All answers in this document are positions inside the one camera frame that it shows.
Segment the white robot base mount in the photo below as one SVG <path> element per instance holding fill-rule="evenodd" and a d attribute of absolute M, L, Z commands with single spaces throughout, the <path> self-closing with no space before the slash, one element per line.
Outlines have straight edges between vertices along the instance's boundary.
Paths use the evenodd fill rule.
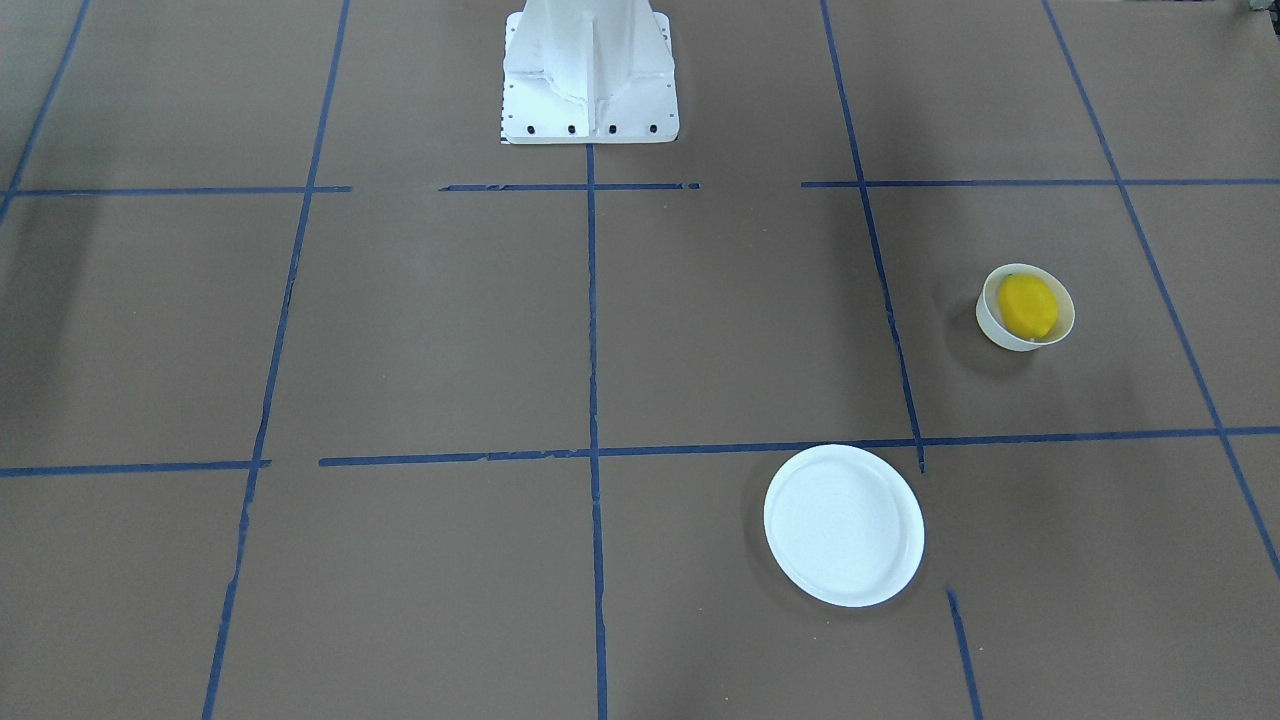
<path fill-rule="evenodd" d="M 680 129 L 671 23 L 649 1 L 527 1 L 506 17 L 500 141 L 668 143 Z"/>

